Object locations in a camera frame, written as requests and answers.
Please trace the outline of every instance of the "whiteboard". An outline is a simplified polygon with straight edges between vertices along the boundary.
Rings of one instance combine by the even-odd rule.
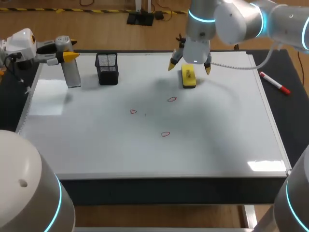
[[[100,86],[95,53],[77,58],[82,86],[41,65],[20,134],[60,179],[285,176],[290,168],[258,73],[196,65],[183,89],[171,53],[119,53],[119,82]],[[245,52],[214,62],[255,65]]]

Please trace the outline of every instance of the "yellow sponge eraser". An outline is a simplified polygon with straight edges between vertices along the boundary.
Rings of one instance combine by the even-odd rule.
[[[197,80],[194,73],[193,64],[182,65],[183,88],[195,88]]]

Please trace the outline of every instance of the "black mesh pen holder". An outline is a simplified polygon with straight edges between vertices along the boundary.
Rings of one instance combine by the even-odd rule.
[[[118,84],[117,53],[97,53],[95,66],[100,85],[115,86]]]

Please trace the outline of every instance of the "red marker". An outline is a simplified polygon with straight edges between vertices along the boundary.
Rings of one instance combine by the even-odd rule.
[[[288,90],[286,87],[284,87],[283,85],[280,85],[277,81],[275,81],[274,79],[272,79],[270,76],[268,76],[267,74],[265,74],[264,72],[260,72],[260,77],[264,78],[265,80],[267,80],[268,82],[270,82],[271,84],[273,84],[275,87],[277,87],[278,89],[281,90],[281,92],[283,92],[286,95],[289,95],[291,92],[290,90]]]

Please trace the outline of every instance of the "wooden floor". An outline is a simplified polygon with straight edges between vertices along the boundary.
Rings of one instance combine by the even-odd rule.
[[[156,10],[160,7],[153,1]],[[309,6],[307,0],[279,0],[278,3]],[[161,0],[161,5],[173,10],[187,10],[189,0]],[[79,8],[78,0],[11,0],[0,7],[24,8]],[[134,9],[133,0],[96,0],[90,9]],[[37,41],[51,40],[59,35],[77,39],[75,49],[115,50],[173,50],[178,46],[175,37],[185,34],[185,15],[173,15],[168,22],[154,21],[152,27],[129,26],[127,14],[9,12],[0,13],[1,38],[7,38],[23,28],[30,28]],[[269,49],[272,42],[258,38],[240,44],[240,49]],[[217,37],[212,49],[232,49]],[[299,76],[302,75],[297,52],[288,49]],[[300,55],[306,76],[305,88],[309,92],[309,56]],[[261,218],[268,206],[257,206]],[[243,226],[239,207],[222,206],[93,206],[76,207],[77,226],[120,227],[223,227]]]

